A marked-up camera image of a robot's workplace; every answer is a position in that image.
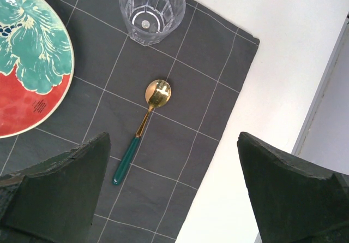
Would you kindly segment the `red and teal plate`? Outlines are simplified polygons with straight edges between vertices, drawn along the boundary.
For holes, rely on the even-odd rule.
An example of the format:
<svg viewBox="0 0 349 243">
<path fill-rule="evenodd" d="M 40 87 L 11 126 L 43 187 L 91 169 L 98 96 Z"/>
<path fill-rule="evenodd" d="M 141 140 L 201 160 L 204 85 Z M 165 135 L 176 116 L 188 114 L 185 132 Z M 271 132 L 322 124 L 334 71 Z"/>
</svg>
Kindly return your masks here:
<svg viewBox="0 0 349 243">
<path fill-rule="evenodd" d="M 47 120 L 74 75 L 74 49 L 46 0 L 1 0 L 1 138 Z"/>
</svg>

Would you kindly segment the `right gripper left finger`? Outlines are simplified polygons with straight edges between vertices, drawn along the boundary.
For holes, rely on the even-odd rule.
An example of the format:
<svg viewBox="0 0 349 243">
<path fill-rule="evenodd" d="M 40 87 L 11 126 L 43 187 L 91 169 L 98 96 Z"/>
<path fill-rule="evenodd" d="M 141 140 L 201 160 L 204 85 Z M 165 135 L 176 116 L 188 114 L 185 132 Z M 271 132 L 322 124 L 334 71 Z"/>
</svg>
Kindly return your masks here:
<svg viewBox="0 0 349 243">
<path fill-rule="evenodd" d="M 110 151 L 103 132 L 1 176 L 1 242 L 86 242 Z"/>
</svg>

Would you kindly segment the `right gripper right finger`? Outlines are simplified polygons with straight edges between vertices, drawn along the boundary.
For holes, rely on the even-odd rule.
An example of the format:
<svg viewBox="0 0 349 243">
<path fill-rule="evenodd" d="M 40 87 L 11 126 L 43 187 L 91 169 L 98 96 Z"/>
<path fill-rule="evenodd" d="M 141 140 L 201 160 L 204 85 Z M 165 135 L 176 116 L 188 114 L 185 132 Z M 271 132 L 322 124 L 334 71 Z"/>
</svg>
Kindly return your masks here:
<svg viewBox="0 0 349 243">
<path fill-rule="evenodd" d="M 348 242 L 348 175 L 247 132 L 237 147 L 262 242 Z"/>
</svg>

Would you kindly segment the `clear drinking glass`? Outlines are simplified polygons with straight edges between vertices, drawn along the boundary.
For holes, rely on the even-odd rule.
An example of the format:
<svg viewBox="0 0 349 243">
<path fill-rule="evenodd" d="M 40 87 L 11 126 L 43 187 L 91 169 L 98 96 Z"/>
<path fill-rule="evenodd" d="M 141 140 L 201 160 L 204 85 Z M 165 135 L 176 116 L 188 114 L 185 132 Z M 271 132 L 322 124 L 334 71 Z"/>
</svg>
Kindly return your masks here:
<svg viewBox="0 0 349 243">
<path fill-rule="evenodd" d="M 119 0 L 129 37 L 143 46 L 161 42 L 182 22 L 185 0 Z"/>
</svg>

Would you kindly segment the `dark grey checked cloth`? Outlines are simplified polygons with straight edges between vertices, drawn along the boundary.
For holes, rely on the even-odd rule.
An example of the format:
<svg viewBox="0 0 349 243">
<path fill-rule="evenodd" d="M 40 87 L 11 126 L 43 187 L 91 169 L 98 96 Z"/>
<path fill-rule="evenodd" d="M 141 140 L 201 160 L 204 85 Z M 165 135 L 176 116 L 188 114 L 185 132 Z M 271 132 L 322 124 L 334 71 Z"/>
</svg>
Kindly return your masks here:
<svg viewBox="0 0 349 243">
<path fill-rule="evenodd" d="M 101 132 L 111 156 L 88 242 L 174 242 L 212 161 L 259 40 L 194 0 L 159 44 L 127 36 L 118 0 L 46 0 L 75 51 L 70 89 L 37 128 L 1 140 L 1 174 L 68 151 Z M 120 185 L 113 175 L 135 136 L 154 80 L 171 97 L 152 110 Z"/>
</svg>

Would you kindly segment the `gold spoon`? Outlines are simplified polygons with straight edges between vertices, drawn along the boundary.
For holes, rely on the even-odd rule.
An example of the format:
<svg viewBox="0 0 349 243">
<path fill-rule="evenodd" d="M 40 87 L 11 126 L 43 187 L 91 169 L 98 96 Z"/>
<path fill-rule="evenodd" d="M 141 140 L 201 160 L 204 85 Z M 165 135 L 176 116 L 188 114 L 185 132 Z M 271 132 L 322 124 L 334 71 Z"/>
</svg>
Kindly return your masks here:
<svg viewBox="0 0 349 243">
<path fill-rule="evenodd" d="M 147 124 L 148 118 L 152 110 L 164 106 L 169 101 L 171 93 L 171 86 L 165 80 L 154 80 L 146 88 L 145 100 L 148 104 L 148 111 L 145 114 L 144 119 L 142 120 L 137 132 L 135 133 L 135 136 L 131 140 L 124 156 L 122 157 L 121 162 L 119 163 L 113 175 L 112 183 L 114 185 L 120 185 L 123 182 L 131 164 L 131 161 L 133 160 L 136 154 L 137 148 L 142 137 L 142 133 L 145 129 L 145 126 Z"/>
</svg>

